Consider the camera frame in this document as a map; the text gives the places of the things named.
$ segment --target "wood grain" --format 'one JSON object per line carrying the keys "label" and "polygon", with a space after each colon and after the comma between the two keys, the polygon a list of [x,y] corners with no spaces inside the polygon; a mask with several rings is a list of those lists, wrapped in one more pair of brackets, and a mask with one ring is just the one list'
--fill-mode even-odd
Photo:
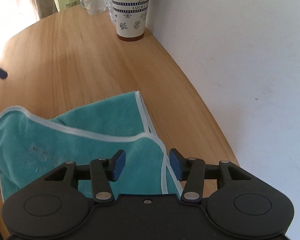
{"label": "wood grain", "polygon": [[[0,112],[13,105],[43,118],[140,90],[167,149],[217,164],[233,152],[211,113],[170,55],[146,30],[140,41],[117,38],[108,13],[89,16],[76,6],[12,37],[0,66]],[[215,182],[205,184],[205,196]],[[8,233],[0,217],[0,229]]]}

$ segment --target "qr code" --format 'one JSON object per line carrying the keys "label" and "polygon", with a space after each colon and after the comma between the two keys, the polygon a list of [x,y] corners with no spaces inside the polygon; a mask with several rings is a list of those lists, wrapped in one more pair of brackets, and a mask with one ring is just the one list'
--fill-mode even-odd
{"label": "qr code", "polygon": [[77,1],[71,2],[71,3],[66,3],[66,8],[70,8],[70,7],[75,6],[75,5],[77,5]]}

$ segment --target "black robotic gripper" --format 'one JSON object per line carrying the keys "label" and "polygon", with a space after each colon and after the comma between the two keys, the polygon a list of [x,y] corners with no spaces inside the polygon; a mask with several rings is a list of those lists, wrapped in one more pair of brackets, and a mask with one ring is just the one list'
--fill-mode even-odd
{"label": "black robotic gripper", "polygon": [[[294,209],[281,192],[229,161],[205,164],[170,150],[178,180],[186,181],[176,195],[119,195],[116,181],[125,152],[90,165],[66,162],[9,197],[2,218],[11,240],[284,240]],[[205,179],[218,190],[203,198]],[[93,199],[78,189],[91,180]]]}

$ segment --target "towel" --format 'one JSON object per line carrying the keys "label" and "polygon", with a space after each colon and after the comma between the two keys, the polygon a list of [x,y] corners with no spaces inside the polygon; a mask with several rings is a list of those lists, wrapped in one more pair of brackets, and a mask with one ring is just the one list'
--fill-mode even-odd
{"label": "towel", "polygon": [[[0,114],[0,185],[2,200],[66,161],[77,165],[126,152],[116,182],[119,194],[177,194],[182,187],[170,166],[140,92],[130,92],[73,109],[54,119],[35,116],[21,106]],[[91,182],[78,190],[92,197]]]}

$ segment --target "screw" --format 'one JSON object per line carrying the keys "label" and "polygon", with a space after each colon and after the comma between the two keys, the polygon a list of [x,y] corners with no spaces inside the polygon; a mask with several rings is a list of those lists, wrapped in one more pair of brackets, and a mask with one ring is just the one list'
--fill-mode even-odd
{"label": "screw", "polygon": [[112,197],[112,194],[109,192],[99,192],[96,194],[96,199],[98,200],[108,200]]}
{"label": "screw", "polygon": [[196,192],[187,192],[183,195],[187,200],[196,200],[200,197],[200,195]]}

